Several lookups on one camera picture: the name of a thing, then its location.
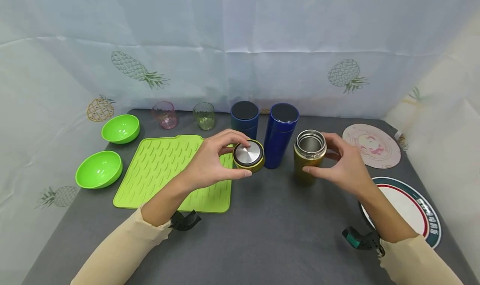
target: thermos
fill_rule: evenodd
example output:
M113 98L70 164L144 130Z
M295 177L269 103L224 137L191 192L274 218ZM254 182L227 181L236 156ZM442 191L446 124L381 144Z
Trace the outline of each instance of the thermos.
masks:
M327 151L323 134L316 130L300 132L293 145L294 174L301 185L310 186L315 183L315 177L304 172L304 166L319 166Z
M299 116L299 111L288 103L277 103L270 109L263 143L266 168L276 169L280 166Z
M253 139L247 140L250 146L243 146L237 144L233 149L233 162L239 169L248 169L249 171L257 172L265 163L265 155L262 144Z
M233 130L257 139L258 107L250 101L235 103L230 110L230 123Z

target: pineapple print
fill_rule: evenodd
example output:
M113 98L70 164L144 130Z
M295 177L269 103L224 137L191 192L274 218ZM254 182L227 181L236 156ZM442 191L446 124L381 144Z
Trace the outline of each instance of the pineapple print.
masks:
M168 85L166 81L170 79L157 72L149 73L143 64L122 51L113 51L111 58L113 65L123 74L138 81L146 81L151 89L163 89L164 85Z
M410 118L408 118L408 120L406 121L405 126L402 128L402 130L405 130L406 132L411 129L414 122L419 117L423 108L423 102L425 101L425 97L420 95L420 90L418 89L418 87L414 87L412 92L408 94L408 97L410 97L411 99L406 98L403 99L402 102L414 106L415 110L413 114L410 115Z
M73 186L64 186L57 189L57 191L52 190L51 187L48 187L43 193L41 193L41 198L37 201L38 207L50 207L55 205L57 207L68 207L75 199L75 196L78 193L78 188Z
M114 114L114 100L107 99L100 95L99 99L95 99L88 105L87 117L91 121L107 121Z
M405 136L403 134L397 139L397 142L398 142L398 145L400 146L400 148L402 150L404 150L405 152L407 152L408 143L407 143L407 139L405 138Z
M362 89L366 83L365 77L359 77L360 67L353 59L344 59L328 72L328 80L336 87L346 87L343 93Z

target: black wrist strap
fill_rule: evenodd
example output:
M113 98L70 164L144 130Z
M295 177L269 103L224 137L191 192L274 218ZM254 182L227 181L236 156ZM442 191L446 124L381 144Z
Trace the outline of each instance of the black wrist strap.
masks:
M201 220L202 219L195 210L192 210L187 216L183 216L179 211L175 211L171 217L170 228L178 231L188 231Z
M357 250L376 250L380 256L385 255L385 250L380 245L380 236L377 231L372 231L367 235L361 235L352 226L347 227L342 232L343 237L348 243Z

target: round placemat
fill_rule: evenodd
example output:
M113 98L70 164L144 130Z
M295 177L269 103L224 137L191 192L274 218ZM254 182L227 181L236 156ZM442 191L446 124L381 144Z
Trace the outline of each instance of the round placemat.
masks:
M377 127L354 124L345 129L343 139L360 149L363 162L376 169L389 169L400 162L397 142Z
M423 235L425 241L435 248L442 237L442 229L430 203L418 191L402 181L389 177L376 177L372 180L413 230ZM375 228L365 208L360 206L367 222Z

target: forearm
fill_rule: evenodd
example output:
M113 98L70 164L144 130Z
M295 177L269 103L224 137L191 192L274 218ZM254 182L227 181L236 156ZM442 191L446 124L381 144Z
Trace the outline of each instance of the forearm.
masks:
M454 272L395 210L375 184L357 197L380 235L385 255L380 258L398 285L461 285Z
M398 243L380 240L380 244L385 250L380 266L397 285L462 285L422 235Z
M167 239L170 218L190 191L178 175L95 249L72 285L124 284L149 251Z
M191 193L190 183L182 173L168 182L142 207L142 216L145 222L153 226L160 226L170 220L180 204Z
M124 284L146 254L168 238L170 221L152 226L143 220L140 210L104 239L83 264L72 285Z
M417 233L395 210L382 191L372 182L357 196L372 219L380 237L388 242L398 242L417 237Z

